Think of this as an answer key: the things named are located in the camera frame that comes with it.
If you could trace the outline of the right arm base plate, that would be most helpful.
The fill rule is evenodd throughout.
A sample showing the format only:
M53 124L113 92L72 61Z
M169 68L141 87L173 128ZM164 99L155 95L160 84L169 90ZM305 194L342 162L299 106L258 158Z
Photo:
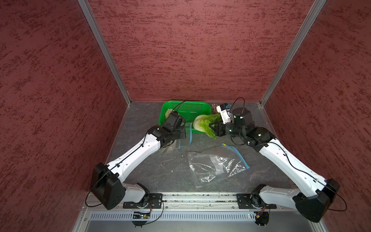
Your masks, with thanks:
M258 194L236 194L237 204L239 209L253 209L262 210L265 209L276 209L277 206L274 204L265 203Z

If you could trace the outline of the clear zipper bag blue seal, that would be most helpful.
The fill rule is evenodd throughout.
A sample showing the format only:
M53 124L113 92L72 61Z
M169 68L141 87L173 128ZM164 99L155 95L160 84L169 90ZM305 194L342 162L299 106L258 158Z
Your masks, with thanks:
M184 128L181 130L181 137L176 139L169 147L166 148L165 152L172 153L182 148L191 145L193 140L192 123L186 123Z

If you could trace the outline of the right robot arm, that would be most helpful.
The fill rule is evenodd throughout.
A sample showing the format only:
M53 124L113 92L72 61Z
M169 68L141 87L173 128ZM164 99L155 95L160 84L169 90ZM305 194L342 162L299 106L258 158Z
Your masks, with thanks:
M320 222L330 209L340 185L334 179L325 179L291 154L264 127L257 127L251 112L244 107L232 110L226 103L217 106L218 120L209 127L218 137L239 137L244 145L268 158L296 185L296 188L273 188L260 184L250 194L250 204L265 210L268 205L279 205L297 210L311 222Z

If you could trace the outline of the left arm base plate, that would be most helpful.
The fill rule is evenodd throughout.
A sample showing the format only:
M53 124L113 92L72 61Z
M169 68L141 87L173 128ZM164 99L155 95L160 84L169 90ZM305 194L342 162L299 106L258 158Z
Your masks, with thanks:
M138 202L124 202L124 209L135 209L135 210L150 210L162 208L162 193L150 193L144 196L144 198Z

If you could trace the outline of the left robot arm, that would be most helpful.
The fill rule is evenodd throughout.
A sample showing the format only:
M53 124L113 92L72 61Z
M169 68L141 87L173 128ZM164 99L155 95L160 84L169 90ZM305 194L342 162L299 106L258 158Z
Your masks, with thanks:
M149 190L140 183L126 184L125 180L148 156L175 140L184 139L185 123L186 120L176 111L171 112L161 126L151 127L142 140L125 154L108 164L97 164L93 169L90 192L107 210L120 203L134 203L146 208L150 201Z

